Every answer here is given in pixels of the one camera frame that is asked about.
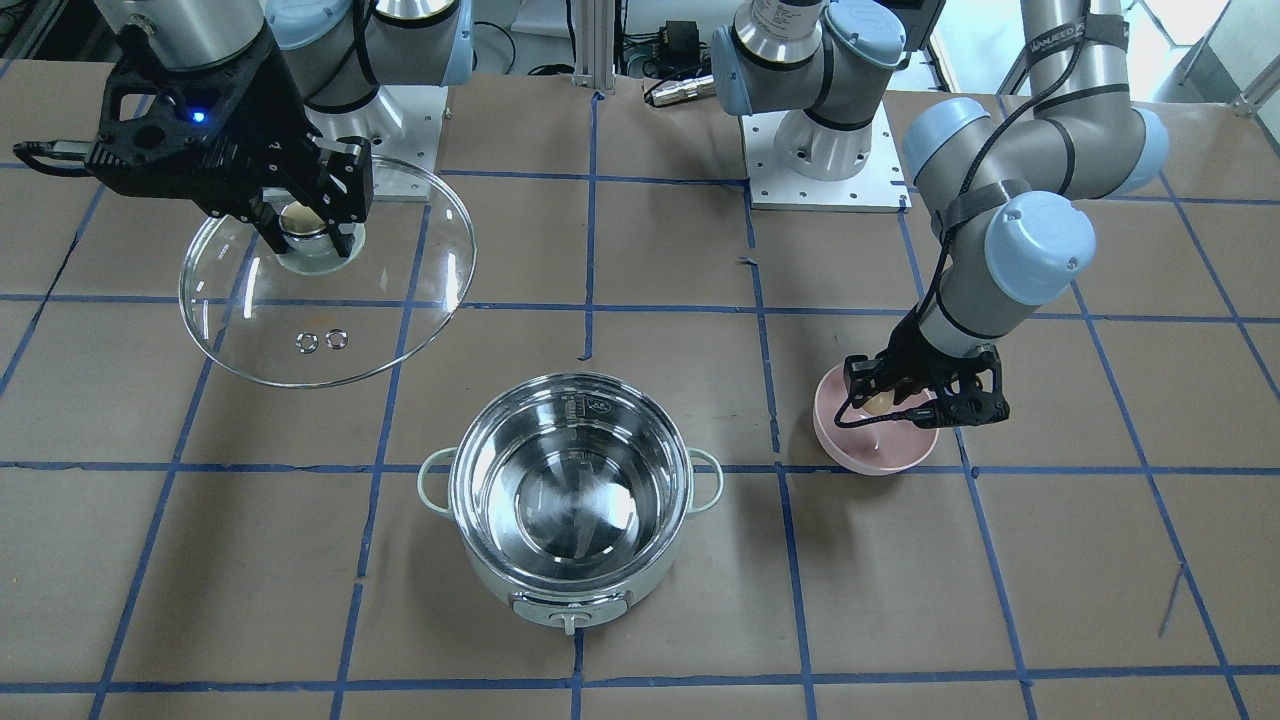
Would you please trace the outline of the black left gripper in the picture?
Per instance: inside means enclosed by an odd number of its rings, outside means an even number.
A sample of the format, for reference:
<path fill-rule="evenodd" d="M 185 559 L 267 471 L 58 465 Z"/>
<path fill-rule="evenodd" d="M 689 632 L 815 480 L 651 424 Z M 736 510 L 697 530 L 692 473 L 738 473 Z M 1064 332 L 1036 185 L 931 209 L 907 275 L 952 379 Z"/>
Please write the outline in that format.
<path fill-rule="evenodd" d="M 874 357 L 850 355 L 844 361 L 845 404 L 854 410 L 873 413 L 868 404 L 876 393 L 892 391 L 896 404 L 927 389 L 934 398 L 923 405 L 850 421 L 852 429 L 882 421 L 910 421 L 924 429 L 941 427 L 979 427 L 1005 421 L 1010 405 L 1002 392 L 998 351 L 980 345 L 972 357 L 954 357 L 925 340 L 919 327 L 918 309 L 893 328 L 887 347 Z"/>

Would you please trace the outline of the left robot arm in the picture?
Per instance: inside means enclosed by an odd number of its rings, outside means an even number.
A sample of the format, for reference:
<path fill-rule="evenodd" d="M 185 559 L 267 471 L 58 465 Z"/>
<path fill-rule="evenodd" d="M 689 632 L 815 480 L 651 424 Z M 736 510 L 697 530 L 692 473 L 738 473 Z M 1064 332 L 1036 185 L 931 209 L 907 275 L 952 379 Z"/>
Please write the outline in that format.
<path fill-rule="evenodd" d="M 1024 1 L 1021 19 L 1028 102 L 996 122 L 952 97 L 902 137 L 940 258 L 887 347 L 846 357 L 840 428 L 1005 420 L 998 340 L 1094 256 L 1094 228 L 1075 201 L 1137 190 L 1165 164 L 1165 124 L 1132 104 L 1119 3 Z M 905 55 L 902 22 L 874 1 L 746 1 L 710 40 L 721 106 L 783 111 L 781 161 L 820 181 L 858 170 L 852 154 L 867 149 Z"/>

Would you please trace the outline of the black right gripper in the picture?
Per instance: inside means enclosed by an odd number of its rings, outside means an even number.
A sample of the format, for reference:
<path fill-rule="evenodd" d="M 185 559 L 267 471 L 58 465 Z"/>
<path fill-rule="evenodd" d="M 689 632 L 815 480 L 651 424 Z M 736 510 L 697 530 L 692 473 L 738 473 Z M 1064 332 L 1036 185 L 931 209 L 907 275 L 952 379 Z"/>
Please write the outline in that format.
<path fill-rule="evenodd" d="M 282 188 L 326 220 L 335 254 L 351 259 L 372 204 L 370 143 L 321 147 L 270 28 L 195 70 L 165 68 L 143 37 L 136 27 L 118 36 L 86 170 L 125 196 L 186 199 L 252 222 L 276 256 L 289 245 L 276 210 L 260 204 Z"/>

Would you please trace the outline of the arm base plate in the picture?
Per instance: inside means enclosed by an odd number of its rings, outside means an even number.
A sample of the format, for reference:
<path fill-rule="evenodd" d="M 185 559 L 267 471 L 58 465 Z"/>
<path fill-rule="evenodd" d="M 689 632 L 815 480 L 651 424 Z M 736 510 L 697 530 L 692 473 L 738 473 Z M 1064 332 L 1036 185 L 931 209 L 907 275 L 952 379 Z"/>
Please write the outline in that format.
<path fill-rule="evenodd" d="M 326 138 L 360 135 L 372 145 L 378 201 L 426 202 L 445 119 L 449 90 L 440 86 L 381 86 L 355 108 L 310 106 L 307 114 Z"/>
<path fill-rule="evenodd" d="M 858 172 L 842 179 L 799 173 L 774 141 L 782 111 L 740 117 L 742 154 L 751 202 L 756 209 L 788 211 L 895 213 L 911 208 L 902 163 L 883 106 L 864 129 L 869 151 L 851 155 Z"/>

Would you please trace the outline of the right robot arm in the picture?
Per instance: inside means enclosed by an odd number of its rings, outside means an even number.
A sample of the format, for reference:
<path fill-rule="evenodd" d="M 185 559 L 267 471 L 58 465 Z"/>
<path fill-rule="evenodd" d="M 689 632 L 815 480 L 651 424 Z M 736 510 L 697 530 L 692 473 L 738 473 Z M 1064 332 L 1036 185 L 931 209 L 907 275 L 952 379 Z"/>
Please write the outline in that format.
<path fill-rule="evenodd" d="M 372 204 L 370 131 L 312 114 L 367 106 L 388 85 L 472 70 L 467 1 L 101 1 L 122 58 L 81 174 L 116 193 L 184 199 L 253 225 L 279 258 L 306 247 L 265 193 L 314 214 L 312 251 L 340 260 Z"/>

